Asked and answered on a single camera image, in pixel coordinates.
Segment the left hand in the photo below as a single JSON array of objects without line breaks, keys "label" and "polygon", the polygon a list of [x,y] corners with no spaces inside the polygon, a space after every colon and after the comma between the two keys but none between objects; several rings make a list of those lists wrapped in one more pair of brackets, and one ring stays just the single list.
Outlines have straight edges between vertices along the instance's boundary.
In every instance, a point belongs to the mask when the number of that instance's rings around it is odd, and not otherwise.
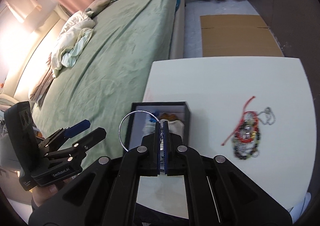
[{"label": "left hand", "polygon": [[56,184],[52,184],[46,187],[36,186],[32,189],[32,199],[31,199],[31,207],[32,210],[35,211],[38,207],[40,207],[43,203],[48,201],[54,195],[56,195],[63,187],[65,187],[68,183],[70,183],[73,179],[68,178],[63,182],[59,182],[59,186]]}]

